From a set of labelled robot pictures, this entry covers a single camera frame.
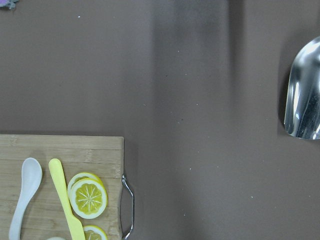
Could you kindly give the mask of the metal ice scoop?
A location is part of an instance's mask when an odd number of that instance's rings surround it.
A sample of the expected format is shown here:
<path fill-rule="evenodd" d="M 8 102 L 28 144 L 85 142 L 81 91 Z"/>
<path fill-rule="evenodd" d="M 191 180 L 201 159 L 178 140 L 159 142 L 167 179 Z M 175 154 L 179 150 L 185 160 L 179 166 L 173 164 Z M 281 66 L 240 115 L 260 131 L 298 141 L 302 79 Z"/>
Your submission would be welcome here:
<path fill-rule="evenodd" d="M 320 38 L 307 43 L 293 60 L 284 114 L 286 132 L 304 140 L 320 139 Z"/>

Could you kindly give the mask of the lemon slice upper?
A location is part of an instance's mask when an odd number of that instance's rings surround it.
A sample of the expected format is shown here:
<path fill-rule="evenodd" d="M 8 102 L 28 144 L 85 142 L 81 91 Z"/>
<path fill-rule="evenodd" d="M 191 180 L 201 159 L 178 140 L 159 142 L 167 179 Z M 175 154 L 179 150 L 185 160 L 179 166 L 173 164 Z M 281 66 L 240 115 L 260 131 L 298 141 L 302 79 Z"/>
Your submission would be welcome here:
<path fill-rule="evenodd" d="M 95 219 L 108 205 L 108 195 L 101 179 L 93 173 L 80 172 L 67 185 L 74 212 L 83 219 Z"/>

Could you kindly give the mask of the lemon slice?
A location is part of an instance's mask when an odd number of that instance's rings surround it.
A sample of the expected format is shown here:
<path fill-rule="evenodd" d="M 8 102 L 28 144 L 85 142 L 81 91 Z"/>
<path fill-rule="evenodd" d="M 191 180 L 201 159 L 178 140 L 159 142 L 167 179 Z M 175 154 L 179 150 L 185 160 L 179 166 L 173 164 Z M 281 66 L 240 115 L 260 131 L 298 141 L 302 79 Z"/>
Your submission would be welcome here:
<path fill-rule="evenodd" d="M 74 212 L 83 219 L 95 219 L 108 205 L 108 195 L 101 179 L 93 173 L 80 172 L 67 185 Z"/>
<path fill-rule="evenodd" d="M 96 225 L 86 225 L 83 231 L 85 240 L 108 240 L 105 231 Z"/>

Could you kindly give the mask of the lemon slice lower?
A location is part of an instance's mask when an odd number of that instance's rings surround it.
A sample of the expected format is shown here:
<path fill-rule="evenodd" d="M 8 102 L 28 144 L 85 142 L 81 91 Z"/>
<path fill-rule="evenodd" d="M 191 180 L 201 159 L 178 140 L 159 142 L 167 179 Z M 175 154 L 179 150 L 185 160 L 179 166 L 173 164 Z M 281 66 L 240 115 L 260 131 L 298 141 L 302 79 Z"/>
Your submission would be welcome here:
<path fill-rule="evenodd" d="M 85 240 L 108 240 L 105 231 L 96 225 L 86 225 L 83 231 Z"/>

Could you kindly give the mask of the yellow plastic knife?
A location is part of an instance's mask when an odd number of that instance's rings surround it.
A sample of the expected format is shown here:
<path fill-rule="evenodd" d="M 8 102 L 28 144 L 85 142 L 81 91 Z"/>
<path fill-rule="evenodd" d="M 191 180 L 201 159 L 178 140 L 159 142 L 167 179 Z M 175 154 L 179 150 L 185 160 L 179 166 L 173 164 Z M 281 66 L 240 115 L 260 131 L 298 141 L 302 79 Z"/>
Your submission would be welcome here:
<path fill-rule="evenodd" d="M 49 161 L 48 167 L 66 218 L 71 238 L 73 240 L 85 240 L 82 223 L 74 216 L 71 208 L 65 174 L 61 161 L 57 158 L 53 158 Z"/>

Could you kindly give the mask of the bamboo cutting board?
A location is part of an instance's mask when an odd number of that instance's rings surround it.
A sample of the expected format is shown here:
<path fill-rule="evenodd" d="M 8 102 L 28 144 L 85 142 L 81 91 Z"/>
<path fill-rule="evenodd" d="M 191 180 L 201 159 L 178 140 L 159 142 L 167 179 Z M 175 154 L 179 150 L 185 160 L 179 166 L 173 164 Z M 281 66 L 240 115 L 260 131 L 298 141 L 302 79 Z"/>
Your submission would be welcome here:
<path fill-rule="evenodd" d="M 0 136 L 0 237 L 8 239 L 22 185 L 22 166 L 34 158 L 41 167 L 38 190 L 29 202 L 20 229 L 22 240 L 61 237 L 70 240 L 66 214 L 80 225 L 96 225 L 110 240 L 126 240 L 132 227 L 123 228 L 121 198 L 127 187 L 124 175 L 125 142 L 121 136 L 27 135 Z M 67 198 L 73 176 L 87 172 L 102 181 L 107 206 L 93 219 L 78 216 Z"/>

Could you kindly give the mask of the grey folded cloth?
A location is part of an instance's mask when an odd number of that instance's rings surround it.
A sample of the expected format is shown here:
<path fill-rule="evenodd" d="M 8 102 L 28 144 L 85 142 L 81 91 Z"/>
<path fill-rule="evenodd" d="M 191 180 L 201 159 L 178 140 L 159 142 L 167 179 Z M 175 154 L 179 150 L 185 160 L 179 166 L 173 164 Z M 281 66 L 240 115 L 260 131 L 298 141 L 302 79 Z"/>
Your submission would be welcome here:
<path fill-rule="evenodd" d="M 0 0 L 0 7 L 1 8 L 8 8 L 9 10 L 12 10 L 16 7 L 16 3 L 19 0 Z"/>

